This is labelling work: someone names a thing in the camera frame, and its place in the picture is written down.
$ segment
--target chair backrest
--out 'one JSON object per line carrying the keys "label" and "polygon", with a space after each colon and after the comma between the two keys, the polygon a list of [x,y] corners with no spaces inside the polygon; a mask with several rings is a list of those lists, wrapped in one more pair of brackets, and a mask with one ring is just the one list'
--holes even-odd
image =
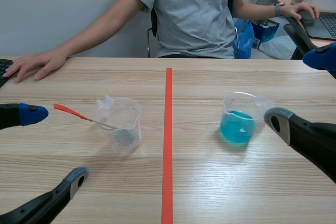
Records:
{"label": "chair backrest", "polygon": [[[229,7],[230,13],[232,18],[234,18],[234,9],[233,9],[233,0],[228,0],[227,2],[227,6]],[[156,37],[156,35],[158,34],[158,21],[157,21],[157,14],[155,12],[155,9],[152,9],[152,33],[154,35],[154,37]]]}

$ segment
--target blue liquid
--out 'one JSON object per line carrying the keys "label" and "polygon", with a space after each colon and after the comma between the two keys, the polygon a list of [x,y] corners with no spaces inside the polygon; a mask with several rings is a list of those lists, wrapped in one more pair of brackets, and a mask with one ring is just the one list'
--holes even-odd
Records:
{"label": "blue liquid", "polygon": [[256,123],[250,115],[241,111],[229,111],[235,115],[224,114],[220,131],[230,141],[237,144],[247,143],[256,131]]}

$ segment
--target plastic beaker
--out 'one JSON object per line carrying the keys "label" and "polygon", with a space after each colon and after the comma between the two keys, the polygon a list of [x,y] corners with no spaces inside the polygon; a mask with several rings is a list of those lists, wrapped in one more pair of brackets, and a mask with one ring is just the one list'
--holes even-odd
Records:
{"label": "plastic beaker", "polygon": [[116,128],[100,125],[107,140],[122,151],[135,148],[141,141],[140,105],[132,99],[114,99],[108,95],[105,102],[97,100],[97,105],[96,120]]}
{"label": "plastic beaker", "polygon": [[232,143],[247,143],[274,103],[266,95],[232,93],[224,98],[221,133]]}

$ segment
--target gray t-shirt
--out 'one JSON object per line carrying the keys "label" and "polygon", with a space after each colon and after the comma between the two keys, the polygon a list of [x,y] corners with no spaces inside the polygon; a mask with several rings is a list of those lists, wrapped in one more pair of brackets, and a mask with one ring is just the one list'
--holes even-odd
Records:
{"label": "gray t-shirt", "polygon": [[140,0],[158,15],[158,57],[171,54],[233,58],[228,0]]}

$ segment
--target office chair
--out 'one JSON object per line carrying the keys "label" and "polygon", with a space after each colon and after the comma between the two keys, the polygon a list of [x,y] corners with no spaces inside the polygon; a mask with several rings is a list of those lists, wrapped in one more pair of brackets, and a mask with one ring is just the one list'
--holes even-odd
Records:
{"label": "office chair", "polygon": [[[228,0],[228,7],[229,7],[229,10],[230,10],[230,13],[231,13],[231,16],[232,16],[232,19],[234,18],[234,8],[233,8],[233,0]],[[150,42],[149,42],[149,37],[150,37],[150,32],[152,31],[152,34],[154,37],[157,36],[158,34],[158,20],[157,20],[157,15],[156,15],[156,12],[155,12],[155,9],[153,8],[152,9],[152,28],[149,28],[147,30],[147,54],[148,54],[148,57],[150,58],[151,57],[151,53],[150,53]],[[240,51],[240,43],[239,43],[239,35],[238,35],[238,30],[237,28],[235,27],[235,33],[236,33],[236,40],[237,40],[237,52],[235,54],[235,58],[237,58],[238,54],[239,54],[239,51]]]}

